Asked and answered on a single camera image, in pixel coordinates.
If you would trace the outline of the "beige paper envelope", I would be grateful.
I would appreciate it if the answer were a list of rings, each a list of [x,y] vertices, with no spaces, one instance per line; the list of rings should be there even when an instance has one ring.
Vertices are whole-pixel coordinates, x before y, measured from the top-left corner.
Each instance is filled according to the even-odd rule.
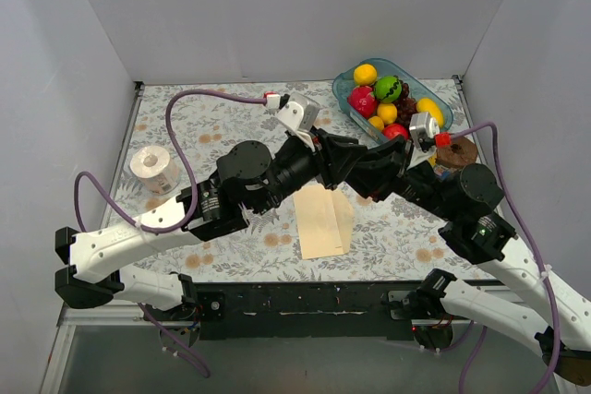
[[[340,190],[307,185],[293,198],[303,259],[336,257],[350,251],[355,212]]]

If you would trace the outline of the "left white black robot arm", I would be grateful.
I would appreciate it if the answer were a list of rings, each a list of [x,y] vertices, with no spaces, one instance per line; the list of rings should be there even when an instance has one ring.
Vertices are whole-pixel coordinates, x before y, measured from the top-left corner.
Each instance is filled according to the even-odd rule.
[[[249,214],[278,208],[312,180],[334,189],[367,151],[354,138],[323,130],[314,131],[310,145],[290,136],[276,153],[259,141],[243,141],[217,160],[208,179],[192,182],[156,209],[94,232],[57,230],[55,251],[65,265],[54,275],[54,289],[73,309],[123,299],[188,319],[197,307],[192,280],[150,273],[135,262],[243,231]]]

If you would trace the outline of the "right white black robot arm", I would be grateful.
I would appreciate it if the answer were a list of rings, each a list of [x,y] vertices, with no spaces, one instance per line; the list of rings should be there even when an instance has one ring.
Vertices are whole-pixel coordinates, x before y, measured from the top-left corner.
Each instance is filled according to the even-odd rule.
[[[495,210],[504,197],[485,165],[465,166],[445,179],[426,161],[416,162],[409,143],[392,140],[368,150],[345,181],[361,196],[391,194],[446,223],[439,234],[459,257],[502,282],[522,300],[512,304],[433,269],[401,305],[425,316],[444,313],[475,320],[520,341],[550,371],[582,387],[590,384],[590,301],[534,254]]]

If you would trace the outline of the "white labelled jar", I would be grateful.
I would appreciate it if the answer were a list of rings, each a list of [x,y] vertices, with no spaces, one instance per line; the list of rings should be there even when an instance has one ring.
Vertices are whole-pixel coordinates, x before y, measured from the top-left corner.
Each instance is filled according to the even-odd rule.
[[[434,173],[440,178],[445,178],[455,171],[455,169],[452,167],[440,164],[436,156],[432,156],[431,158],[429,158],[428,162],[431,165]]]

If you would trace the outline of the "red apple toy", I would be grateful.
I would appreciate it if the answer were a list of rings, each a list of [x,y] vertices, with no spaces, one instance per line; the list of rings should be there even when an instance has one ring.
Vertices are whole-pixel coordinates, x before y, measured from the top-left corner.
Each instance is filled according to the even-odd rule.
[[[404,140],[409,139],[408,130],[403,125],[396,123],[385,126],[382,130],[382,134],[387,139],[395,139],[397,137],[402,137]]]

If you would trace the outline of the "small orange lemon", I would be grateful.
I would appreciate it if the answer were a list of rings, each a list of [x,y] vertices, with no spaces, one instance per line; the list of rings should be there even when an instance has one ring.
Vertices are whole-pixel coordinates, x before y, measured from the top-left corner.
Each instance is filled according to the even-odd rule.
[[[377,131],[379,131],[380,133],[383,131],[383,129],[384,129],[384,127],[385,127],[385,125],[384,125],[384,122],[383,122],[383,121],[382,121],[382,119],[381,119],[379,116],[377,116],[377,115],[371,116],[371,117],[368,119],[368,123],[369,123],[369,124],[371,124],[371,125],[372,125],[372,126],[373,126],[373,127],[374,127],[374,128],[377,130]]]

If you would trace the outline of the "small yellow lemon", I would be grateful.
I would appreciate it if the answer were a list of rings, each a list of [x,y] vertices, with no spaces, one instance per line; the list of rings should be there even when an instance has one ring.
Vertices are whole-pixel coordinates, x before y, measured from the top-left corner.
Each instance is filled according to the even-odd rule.
[[[398,117],[398,110],[393,103],[380,103],[377,108],[377,116],[385,126],[391,125]]]

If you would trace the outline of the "red strawberry toy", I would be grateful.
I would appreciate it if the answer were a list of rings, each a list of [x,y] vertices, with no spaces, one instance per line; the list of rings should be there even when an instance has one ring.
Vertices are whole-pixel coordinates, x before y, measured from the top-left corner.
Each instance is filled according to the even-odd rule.
[[[370,86],[355,87],[347,101],[365,119],[372,117],[378,107],[378,101],[374,96],[373,88]]]

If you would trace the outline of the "floral patterned table mat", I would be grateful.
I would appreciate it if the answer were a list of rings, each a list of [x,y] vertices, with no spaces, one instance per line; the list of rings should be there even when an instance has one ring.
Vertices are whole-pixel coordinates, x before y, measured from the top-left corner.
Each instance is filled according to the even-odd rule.
[[[237,143],[254,139],[271,151],[285,140],[283,127],[267,109],[207,96],[179,97],[180,88],[148,86],[131,123],[126,154],[156,145],[179,144],[198,179]],[[380,203],[342,192],[354,212],[348,253],[301,256],[291,200],[254,216],[248,228],[223,238],[185,245],[137,262],[158,274],[183,273],[195,282],[420,281],[432,269],[463,280],[482,281],[484,271],[459,258],[439,237],[441,222],[399,197]]]

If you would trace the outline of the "dark purple grapes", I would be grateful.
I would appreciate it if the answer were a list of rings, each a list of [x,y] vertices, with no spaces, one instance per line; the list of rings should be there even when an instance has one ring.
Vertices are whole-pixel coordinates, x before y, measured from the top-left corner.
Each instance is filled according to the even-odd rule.
[[[409,126],[412,115],[416,113],[416,100],[410,95],[407,83],[403,84],[402,92],[393,104],[397,109],[396,122],[400,125]]]

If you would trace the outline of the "teal plastic fruit basket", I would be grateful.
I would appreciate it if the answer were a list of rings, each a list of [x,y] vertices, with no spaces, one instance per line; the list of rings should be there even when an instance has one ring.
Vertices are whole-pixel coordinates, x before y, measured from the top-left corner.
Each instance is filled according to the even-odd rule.
[[[419,112],[429,113],[443,131],[453,123],[450,105],[383,58],[366,59],[338,75],[332,93],[345,115],[379,144],[406,134],[411,118]]]

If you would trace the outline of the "yellow mango toy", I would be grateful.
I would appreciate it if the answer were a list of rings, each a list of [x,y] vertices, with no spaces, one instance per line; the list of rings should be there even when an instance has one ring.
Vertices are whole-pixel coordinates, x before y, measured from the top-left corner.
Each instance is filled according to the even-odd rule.
[[[437,103],[428,97],[423,97],[416,102],[416,111],[418,113],[429,113],[433,117],[440,129],[446,125],[444,114]]]

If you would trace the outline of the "green watermelon toy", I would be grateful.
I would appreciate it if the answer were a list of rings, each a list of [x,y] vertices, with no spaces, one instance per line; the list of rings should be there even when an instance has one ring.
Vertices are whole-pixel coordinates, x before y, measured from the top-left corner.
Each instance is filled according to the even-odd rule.
[[[402,92],[403,83],[397,76],[385,76],[378,79],[374,85],[374,96],[382,103],[396,101]]]

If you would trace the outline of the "yellow orange fruit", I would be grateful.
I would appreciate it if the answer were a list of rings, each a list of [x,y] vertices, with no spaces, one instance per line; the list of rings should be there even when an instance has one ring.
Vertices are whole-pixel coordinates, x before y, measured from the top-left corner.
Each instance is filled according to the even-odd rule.
[[[372,64],[362,64],[355,68],[353,80],[357,86],[371,86],[378,79],[378,71]]]

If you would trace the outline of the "white toilet paper roll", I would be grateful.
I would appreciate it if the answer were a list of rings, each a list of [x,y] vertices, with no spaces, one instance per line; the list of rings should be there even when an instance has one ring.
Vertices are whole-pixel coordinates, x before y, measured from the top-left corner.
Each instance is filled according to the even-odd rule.
[[[130,171],[154,195],[165,195],[179,183],[179,168],[170,152],[160,146],[139,149],[129,162]]]

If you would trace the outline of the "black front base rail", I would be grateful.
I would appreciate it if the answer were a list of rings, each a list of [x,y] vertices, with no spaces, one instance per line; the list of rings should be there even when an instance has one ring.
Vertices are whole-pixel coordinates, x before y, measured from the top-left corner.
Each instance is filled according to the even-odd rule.
[[[161,311],[160,322],[195,323],[200,340],[385,338],[411,340],[411,321],[440,314],[402,300],[418,281],[199,283],[196,303]]]

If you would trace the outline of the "aluminium frame profile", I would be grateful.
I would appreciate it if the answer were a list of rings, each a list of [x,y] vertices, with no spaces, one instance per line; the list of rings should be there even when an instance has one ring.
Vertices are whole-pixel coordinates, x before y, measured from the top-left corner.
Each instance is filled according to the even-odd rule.
[[[57,322],[52,350],[42,379],[40,393],[57,393],[70,354],[77,327],[121,327],[144,325],[135,304],[116,302],[88,310],[63,307]]]

